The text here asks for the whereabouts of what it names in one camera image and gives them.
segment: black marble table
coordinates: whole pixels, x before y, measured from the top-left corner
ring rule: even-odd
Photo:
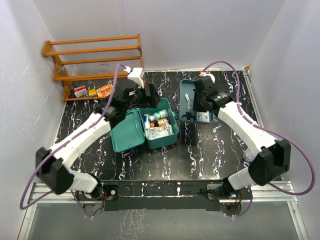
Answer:
[[[236,94],[236,78],[232,71],[212,71],[220,91]],[[242,71],[239,71],[241,102],[243,109],[256,120],[254,108]],[[147,72],[146,80],[155,83],[158,94],[167,98],[173,111],[179,111],[180,81],[194,80],[199,72],[168,71]],[[111,82],[99,80],[86,82],[89,88],[97,88]],[[67,102],[56,141],[63,140],[83,124],[99,105],[99,101]],[[177,121],[180,132],[176,144],[149,149],[147,142],[115,153],[109,134],[92,144],[72,166],[73,170],[93,173],[101,180],[221,180],[247,164],[242,159],[247,148],[231,128],[214,119],[212,124],[190,124]]]

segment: gray wall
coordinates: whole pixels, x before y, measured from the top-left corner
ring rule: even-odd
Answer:
[[[59,40],[141,34],[146,70],[251,65],[284,0],[33,0]]]
[[[35,169],[35,152],[49,147],[63,109],[54,64],[41,49],[53,37],[32,0],[0,1],[0,239],[17,239],[25,215],[19,202]]]
[[[287,0],[250,68],[253,91],[266,127],[295,140],[320,172],[320,2]],[[288,178],[305,190],[311,174],[293,149]],[[319,239],[320,186],[301,196],[299,209],[310,239]]]

